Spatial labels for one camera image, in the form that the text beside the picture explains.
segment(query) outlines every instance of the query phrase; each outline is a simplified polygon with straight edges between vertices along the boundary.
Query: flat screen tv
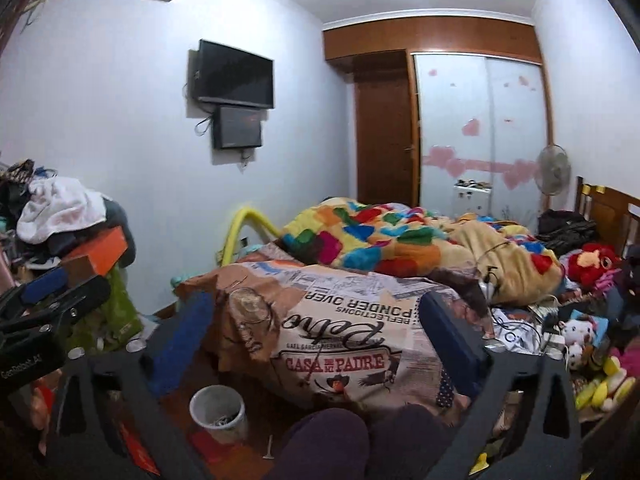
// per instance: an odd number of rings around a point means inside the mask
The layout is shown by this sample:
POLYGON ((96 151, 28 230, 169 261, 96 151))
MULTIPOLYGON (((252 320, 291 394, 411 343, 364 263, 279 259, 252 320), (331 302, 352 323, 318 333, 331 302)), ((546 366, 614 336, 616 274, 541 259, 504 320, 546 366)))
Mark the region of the flat screen tv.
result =
POLYGON ((203 103, 273 108, 273 61, 200 40, 193 97, 203 103))

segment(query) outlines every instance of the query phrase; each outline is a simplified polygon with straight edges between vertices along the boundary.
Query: person's leg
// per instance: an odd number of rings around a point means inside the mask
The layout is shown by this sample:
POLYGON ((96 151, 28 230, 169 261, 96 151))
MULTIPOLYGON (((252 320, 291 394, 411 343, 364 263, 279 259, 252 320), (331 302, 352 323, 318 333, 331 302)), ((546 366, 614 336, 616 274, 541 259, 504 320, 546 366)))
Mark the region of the person's leg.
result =
POLYGON ((454 435, 426 408, 403 406, 371 428, 367 480, 423 480, 454 435))
POLYGON ((287 432, 282 452, 262 480, 362 480, 369 435, 354 413, 331 408, 305 417, 287 432))

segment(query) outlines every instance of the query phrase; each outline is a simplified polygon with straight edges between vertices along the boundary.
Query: blue polka dot fabric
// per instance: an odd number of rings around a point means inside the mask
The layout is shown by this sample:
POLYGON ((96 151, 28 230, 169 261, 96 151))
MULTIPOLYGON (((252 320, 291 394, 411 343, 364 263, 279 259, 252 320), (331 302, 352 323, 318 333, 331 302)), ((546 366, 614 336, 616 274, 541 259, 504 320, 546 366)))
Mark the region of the blue polka dot fabric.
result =
POLYGON ((440 374, 440 389, 436 397, 436 406, 439 408, 450 408, 453 406, 453 383, 444 369, 440 374))

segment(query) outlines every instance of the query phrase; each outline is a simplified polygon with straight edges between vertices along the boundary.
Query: printed eagle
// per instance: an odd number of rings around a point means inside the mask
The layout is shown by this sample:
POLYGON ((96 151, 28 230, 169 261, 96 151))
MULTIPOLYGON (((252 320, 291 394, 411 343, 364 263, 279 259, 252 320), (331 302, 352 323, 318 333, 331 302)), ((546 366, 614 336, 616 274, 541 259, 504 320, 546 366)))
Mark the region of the printed eagle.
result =
POLYGON ((398 366, 400 365, 400 358, 389 356, 389 368, 383 372, 377 372, 375 374, 369 374, 368 376, 360 379, 358 384, 360 386, 375 386, 376 384, 393 384, 396 380, 396 373, 398 373, 398 366))

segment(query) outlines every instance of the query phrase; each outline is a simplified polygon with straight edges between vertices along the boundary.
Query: sliding wardrobe door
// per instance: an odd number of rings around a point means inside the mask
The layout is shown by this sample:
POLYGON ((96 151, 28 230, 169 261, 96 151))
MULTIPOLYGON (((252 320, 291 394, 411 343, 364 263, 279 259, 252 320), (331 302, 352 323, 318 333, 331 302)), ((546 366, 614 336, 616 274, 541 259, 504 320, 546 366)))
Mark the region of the sliding wardrobe door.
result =
POLYGON ((486 60, 494 117, 492 215, 535 229, 542 205, 534 180, 547 143, 545 91, 540 67, 486 60))
POLYGON ((458 179, 485 180, 492 157, 484 57, 417 54, 422 166, 420 205, 451 216, 458 179))

